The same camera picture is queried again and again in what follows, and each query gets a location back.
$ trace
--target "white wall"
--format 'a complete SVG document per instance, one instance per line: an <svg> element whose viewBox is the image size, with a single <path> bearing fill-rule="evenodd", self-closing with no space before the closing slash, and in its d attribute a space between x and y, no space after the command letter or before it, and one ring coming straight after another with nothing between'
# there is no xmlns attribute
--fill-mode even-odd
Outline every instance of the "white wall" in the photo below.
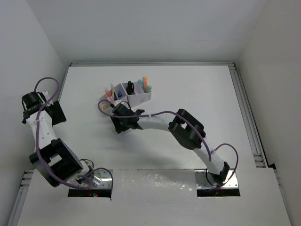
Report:
<svg viewBox="0 0 301 226"><path fill-rule="evenodd" d="M67 62L237 60L265 0L27 0Z"/></svg>
<svg viewBox="0 0 301 226"><path fill-rule="evenodd" d="M25 0L0 3L0 226L7 224L25 169L32 168L31 129L23 125L21 97L44 76L63 80L66 68ZM41 89L54 91L53 83Z"/></svg>
<svg viewBox="0 0 301 226"><path fill-rule="evenodd" d="M268 160L301 225L301 1L268 0L239 62Z"/></svg>

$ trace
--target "gray wall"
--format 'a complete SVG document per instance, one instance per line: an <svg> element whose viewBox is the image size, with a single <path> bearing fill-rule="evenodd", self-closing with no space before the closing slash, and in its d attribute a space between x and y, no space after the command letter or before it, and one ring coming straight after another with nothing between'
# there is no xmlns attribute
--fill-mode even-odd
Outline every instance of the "gray wall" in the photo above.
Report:
<svg viewBox="0 0 301 226"><path fill-rule="evenodd" d="M38 79L53 76L62 81L66 68L25 0L0 3L0 225L7 224L34 140L21 123L21 97ZM40 89L54 91L51 82Z"/></svg>
<svg viewBox="0 0 301 226"><path fill-rule="evenodd" d="M265 0L27 0L64 62L234 61Z"/></svg>
<svg viewBox="0 0 301 226"><path fill-rule="evenodd" d="M301 1L268 0L239 67L293 225L301 225Z"/></svg>

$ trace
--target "divided organizer box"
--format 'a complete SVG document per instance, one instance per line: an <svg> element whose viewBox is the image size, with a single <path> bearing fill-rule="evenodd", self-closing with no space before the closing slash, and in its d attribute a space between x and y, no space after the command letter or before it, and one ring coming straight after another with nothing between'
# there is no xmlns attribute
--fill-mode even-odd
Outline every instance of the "divided organizer box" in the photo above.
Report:
<svg viewBox="0 0 301 226"><path fill-rule="evenodd" d="M125 100L127 101L131 107L136 107L140 104L143 104L146 101L151 100L151 92L150 93L145 93L142 87L139 85L138 82L133 82L134 84L134 93L132 95L127 94L127 82L125 83L120 83L117 86L115 86L115 92L117 93L119 90L122 94L122 97L118 98L118 100ZM106 94L104 94L100 100L107 100ZM102 103L101 107L106 106L107 109L105 110L106 113L111 114L112 113L112 108L110 107L110 104L108 102Z"/></svg>

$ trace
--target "white table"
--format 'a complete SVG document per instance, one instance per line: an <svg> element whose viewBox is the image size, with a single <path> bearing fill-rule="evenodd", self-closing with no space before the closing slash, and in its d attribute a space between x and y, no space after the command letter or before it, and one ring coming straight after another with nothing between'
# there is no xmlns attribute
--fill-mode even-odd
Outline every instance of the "white table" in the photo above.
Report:
<svg viewBox="0 0 301 226"><path fill-rule="evenodd" d="M117 135L97 102L104 88L148 77L152 100L137 106L155 113L186 109L205 126L215 147L233 144L241 197L197 198L193 169L206 166L173 136L157 130ZM289 225L272 169L255 167L246 129L227 66L70 67L60 98L67 122L54 127L79 158L113 170L112 201L67 197L35 172L19 226L50 225ZM230 166L227 147L219 155Z"/></svg>

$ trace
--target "green marker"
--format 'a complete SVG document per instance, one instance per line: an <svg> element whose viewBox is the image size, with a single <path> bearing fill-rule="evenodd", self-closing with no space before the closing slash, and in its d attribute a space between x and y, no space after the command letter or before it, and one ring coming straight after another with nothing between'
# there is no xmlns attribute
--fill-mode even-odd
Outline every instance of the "green marker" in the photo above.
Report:
<svg viewBox="0 0 301 226"><path fill-rule="evenodd" d="M151 92L151 88L152 88L152 86L149 85L149 86L146 88L146 91L145 91L145 92L146 92L146 93L150 93L150 92Z"/></svg>

